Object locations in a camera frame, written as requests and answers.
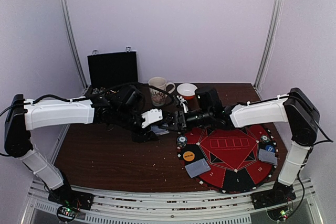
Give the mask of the blue small blind button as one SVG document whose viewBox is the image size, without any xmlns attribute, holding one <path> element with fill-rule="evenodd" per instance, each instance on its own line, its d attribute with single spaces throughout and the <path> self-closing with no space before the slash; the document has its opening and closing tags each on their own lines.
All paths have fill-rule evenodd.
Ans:
<svg viewBox="0 0 336 224">
<path fill-rule="evenodd" d="M 276 151 L 272 145 L 266 145 L 265 150 L 268 152 L 273 152 L 273 153 Z"/>
</svg>

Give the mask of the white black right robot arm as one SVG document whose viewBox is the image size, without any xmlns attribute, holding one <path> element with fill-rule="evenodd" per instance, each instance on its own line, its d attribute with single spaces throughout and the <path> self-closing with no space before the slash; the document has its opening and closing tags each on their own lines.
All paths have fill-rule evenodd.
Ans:
<svg viewBox="0 0 336 224">
<path fill-rule="evenodd" d="M 272 203 L 281 203 L 317 143 L 317 108 L 298 88 L 272 99 L 227 106 L 214 88 L 200 88 L 196 94 L 197 110 L 164 113 L 168 128 L 181 132 L 178 154 L 189 175 L 225 194 L 256 189 L 278 166 L 277 143 L 266 124 L 288 123 L 291 148 L 269 192 Z"/>
</svg>

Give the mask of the green white chip stack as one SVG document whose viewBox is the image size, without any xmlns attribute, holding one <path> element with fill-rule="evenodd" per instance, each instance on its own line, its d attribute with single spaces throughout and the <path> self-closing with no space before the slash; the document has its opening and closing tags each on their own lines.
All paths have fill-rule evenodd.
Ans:
<svg viewBox="0 0 336 224">
<path fill-rule="evenodd" d="M 184 148 L 187 145 L 187 137 L 184 135 L 180 135 L 176 139 L 177 146 L 180 148 Z"/>
<path fill-rule="evenodd" d="M 260 141 L 263 142 L 263 143 L 268 143 L 268 142 L 270 142 L 270 138 L 269 138 L 268 135 L 262 135 L 260 137 Z"/>
</svg>

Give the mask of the blue playing card deck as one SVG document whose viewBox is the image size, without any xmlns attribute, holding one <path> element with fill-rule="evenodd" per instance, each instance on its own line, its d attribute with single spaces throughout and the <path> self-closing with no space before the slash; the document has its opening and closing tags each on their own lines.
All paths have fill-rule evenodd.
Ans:
<svg viewBox="0 0 336 224">
<path fill-rule="evenodd" d="M 162 129 L 158 125 L 151 125 L 151 131 L 157 136 L 169 134 L 168 129 Z"/>
</svg>

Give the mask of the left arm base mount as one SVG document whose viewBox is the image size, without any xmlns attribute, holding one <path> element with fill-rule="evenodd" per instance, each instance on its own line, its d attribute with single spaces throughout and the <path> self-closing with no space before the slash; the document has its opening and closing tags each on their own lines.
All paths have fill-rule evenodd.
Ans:
<svg viewBox="0 0 336 224">
<path fill-rule="evenodd" d="M 57 218 L 64 223 L 74 221 L 81 210 L 90 210 L 94 195 L 73 191 L 70 200 L 61 200 L 55 193 L 50 192 L 48 200 L 60 204 L 56 210 Z"/>
</svg>

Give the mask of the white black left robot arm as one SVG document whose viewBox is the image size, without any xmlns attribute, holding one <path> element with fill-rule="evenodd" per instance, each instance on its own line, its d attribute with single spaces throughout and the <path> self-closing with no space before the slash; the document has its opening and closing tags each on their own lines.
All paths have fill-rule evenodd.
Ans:
<svg viewBox="0 0 336 224">
<path fill-rule="evenodd" d="M 2 156 L 20 159 L 39 177 L 64 205 L 71 205 L 76 197 L 66 177 L 39 152 L 31 142 L 31 131 L 47 126 L 67 124 L 118 125 L 134 134 L 138 142 L 155 139 L 151 126 L 164 120 L 161 109 L 144 111 L 144 95 L 130 82 L 99 93 L 86 94 L 72 99 L 47 94 L 38 99 L 14 96 L 6 115 L 4 150 Z"/>
</svg>

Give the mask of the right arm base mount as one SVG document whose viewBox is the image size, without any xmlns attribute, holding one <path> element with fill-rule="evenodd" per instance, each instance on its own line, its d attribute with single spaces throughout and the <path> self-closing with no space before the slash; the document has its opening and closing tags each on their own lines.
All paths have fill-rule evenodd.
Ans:
<svg viewBox="0 0 336 224">
<path fill-rule="evenodd" d="M 267 216 L 276 222 L 288 219 L 291 210 L 293 210 L 293 200 L 296 194 L 291 191 L 288 195 L 275 195 L 272 190 L 261 191 L 251 195 L 251 201 L 254 209 L 266 209 Z"/>
</svg>

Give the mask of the dealt blue cards pile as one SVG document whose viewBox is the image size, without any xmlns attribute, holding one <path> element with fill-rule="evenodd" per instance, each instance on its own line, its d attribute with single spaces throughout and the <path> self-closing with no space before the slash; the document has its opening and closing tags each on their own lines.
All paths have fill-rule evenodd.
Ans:
<svg viewBox="0 0 336 224">
<path fill-rule="evenodd" d="M 260 149 L 258 152 L 258 159 L 261 162 L 278 166 L 278 158 L 274 152 L 269 152 L 265 149 Z"/>
<path fill-rule="evenodd" d="M 200 159 L 185 166 L 190 178 L 197 177 L 211 170 L 205 159 Z"/>
</svg>

